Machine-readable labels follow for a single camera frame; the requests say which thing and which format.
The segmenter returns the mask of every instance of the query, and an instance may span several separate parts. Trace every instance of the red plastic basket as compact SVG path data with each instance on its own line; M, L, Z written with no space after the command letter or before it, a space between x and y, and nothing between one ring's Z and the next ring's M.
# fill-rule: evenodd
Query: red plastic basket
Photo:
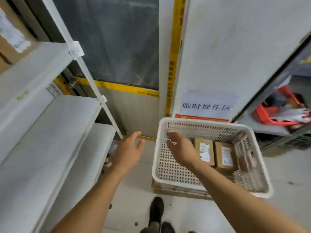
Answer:
M282 93L286 98L292 99L294 103L300 105L295 95L288 89L287 86L283 86L276 90ZM300 124L299 122L278 122L270 119L270 116L278 113L280 111L279 107L263 107L259 105L253 112L254 118L262 124L265 125L278 125L278 126L290 126Z

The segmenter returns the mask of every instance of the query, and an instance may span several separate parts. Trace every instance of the brown cardboard box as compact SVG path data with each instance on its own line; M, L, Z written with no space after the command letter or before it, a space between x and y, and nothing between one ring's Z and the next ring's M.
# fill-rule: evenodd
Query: brown cardboard box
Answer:
M10 65L4 61L4 59L0 56L0 74L5 72Z
M186 197L186 198L201 199L201 200L213 200L209 196L202 196L202 195L196 195L196 194L181 193L181 192L176 192L176 191L159 189L156 187L154 180L152 180L151 189L153 193L155 194L165 194L165 195L170 195L170 196Z
M0 0L0 53L15 64L35 47L34 37L6 0Z
M195 137L192 139L192 143L196 153L200 156L201 160L208 162L210 166L214 166L215 160L213 141Z
M237 168L237 157L234 145L214 142L215 169L218 172L234 172Z

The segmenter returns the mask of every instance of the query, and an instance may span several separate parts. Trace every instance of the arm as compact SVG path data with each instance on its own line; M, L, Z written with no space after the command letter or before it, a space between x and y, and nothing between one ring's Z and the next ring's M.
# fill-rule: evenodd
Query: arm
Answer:
M144 140L135 146L135 139L140 134L141 132L134 132L121 141L111 167L56 225L52 233L100 233L102 231L109 205L119 183L138 162L144 149Z
M202 161L190 140L176 132L167 136L177 142L174 145L167 141L177 163L188 168L201 181L236 232L307 232Z

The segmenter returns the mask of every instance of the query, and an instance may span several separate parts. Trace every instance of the foot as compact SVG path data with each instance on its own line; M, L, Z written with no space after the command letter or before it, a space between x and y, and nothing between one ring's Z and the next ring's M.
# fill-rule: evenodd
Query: foot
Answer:
M155 197L150 206L150 213L149 213L149 224L151 222L158 222L159 225L161 224L161 218L164 212L164 203L161 197Z
M161 233L175 233L175 231L169 222L163 222L161 225Z

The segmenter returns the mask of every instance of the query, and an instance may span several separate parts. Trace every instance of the concrete floor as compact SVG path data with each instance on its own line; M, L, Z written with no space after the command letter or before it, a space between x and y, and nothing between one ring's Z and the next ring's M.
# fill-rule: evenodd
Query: concrete floor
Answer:
M146 140L139 163L115 193L102 232L136 233L147 226L149 206L156 196L151 190L154 147L155 142ZM267 201L311 231L311 152L292 150L264 160L274 187L274 196ZM165 204L162 220L171 222L177 233L235 232L213 201L161 197Z

